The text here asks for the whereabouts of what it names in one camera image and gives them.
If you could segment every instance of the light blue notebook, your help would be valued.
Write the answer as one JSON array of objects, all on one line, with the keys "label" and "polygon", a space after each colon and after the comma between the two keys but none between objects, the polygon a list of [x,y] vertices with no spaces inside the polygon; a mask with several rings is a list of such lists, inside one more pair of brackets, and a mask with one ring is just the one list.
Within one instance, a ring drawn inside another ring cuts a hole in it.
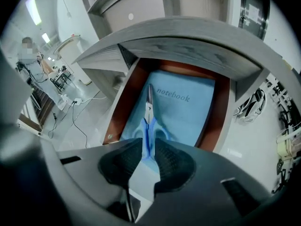
[{"label": "light blue notebook", "polygon": [[[150,73],[120,140],[132,138],[139,126],[149,84],[153,86],[154,116],[169,132],[170,140],[194,146],[210,109],[215,81],[160,70]],[[156,137],[165,138],[164,134]]]}]

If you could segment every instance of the ceiling light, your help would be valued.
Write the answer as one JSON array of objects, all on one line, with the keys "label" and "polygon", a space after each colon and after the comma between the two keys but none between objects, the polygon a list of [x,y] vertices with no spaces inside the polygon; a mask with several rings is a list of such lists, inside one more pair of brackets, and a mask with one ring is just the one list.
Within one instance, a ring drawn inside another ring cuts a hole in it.
[{"label": "ceiling light", "polygon": [[26,3],[27,10],[33,19],[34,24],[35,25],[40,24],[42,22],[42,20],[40,18],[40,15],[39,15],[39,12],[37,9],[36,1],[35,0],[27,0],[25,3]]},{"label": "ceiling light", "polygon": [[43,40],[45,40],[46,43],[49,43],[49,42],[50,42],[50,39],[49,39],[47,33],[44,33],[44,34],[42,35],[42,38],[43,38]]}]

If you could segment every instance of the scissors blade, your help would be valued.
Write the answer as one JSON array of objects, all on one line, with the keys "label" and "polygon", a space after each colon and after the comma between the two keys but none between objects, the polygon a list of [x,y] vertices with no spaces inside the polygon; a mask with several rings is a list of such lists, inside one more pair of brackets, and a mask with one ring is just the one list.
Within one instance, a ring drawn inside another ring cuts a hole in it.
[{"label": "scissors blade", "polygon": [[146,102],[152,104],[152,85],[151,84],[148,87]]},{"label": "scissors blade", "polygon": [[145,103],[145,114],[144,114],[144,118],[148,124],[151,123],[151,121],[154,117],[152,101],[153,101],[152,85],[150,84],[148,87],[148,91],[147,91],[146,103]]}]

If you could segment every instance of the white floor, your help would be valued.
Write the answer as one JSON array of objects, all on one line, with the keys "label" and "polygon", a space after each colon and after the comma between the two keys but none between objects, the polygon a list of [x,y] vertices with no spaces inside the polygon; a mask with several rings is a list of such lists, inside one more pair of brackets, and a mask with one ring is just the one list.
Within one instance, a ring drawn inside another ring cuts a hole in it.
[{"label": "white floor", "polygon": [[276,137],[282,130],[278,117],[270,97],[265,110],[254,122],[242,125],[233,117],[219,153],[257,179],[268,191],[278,182]]},{"label": "white floor", "polygon": [[[82,98],[85,101],[93,97],[105,97],[94,83],[84,85],[75,79],[65,85],[65,90],[62,93],[67,94],[71,100]],[[103,121],[111,104],[112,102],[108,98],[104,98],[101,100],[92,99],[79,106],[74,106],[73,118],[75,124],[87,135],[87,148],[101,145],[100,136],[103,133]],[[42,136],[50,140],[57,151],[83,149],[86,146],[85,135],[72,122],[73,107],[67,112],[68,107],[67,105],[62,112],[56,106],[52,109],[57,115],[57,127],[54,130],[53,138],[48,137],[48,132],[53,129],[55,123],[52,113],[49,114],[43,127]]]}]

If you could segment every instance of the scissors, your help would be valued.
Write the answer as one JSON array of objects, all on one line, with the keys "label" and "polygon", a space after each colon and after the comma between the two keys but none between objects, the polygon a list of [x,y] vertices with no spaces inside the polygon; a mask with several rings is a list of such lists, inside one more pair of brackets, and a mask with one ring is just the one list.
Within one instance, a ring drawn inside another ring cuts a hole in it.
[{"label": "scissors", "polygon": [[135,137],[138,132],[142,132],[143,134],[142,159],[152,158],[155,160],[155,138],[158,131],[162,131],[166,139],[169,140],[167,130],[159,125],[154,116],[152,84],[149,84],[145,103],[145,114],[139,126],[133,132],[133,137]]}]

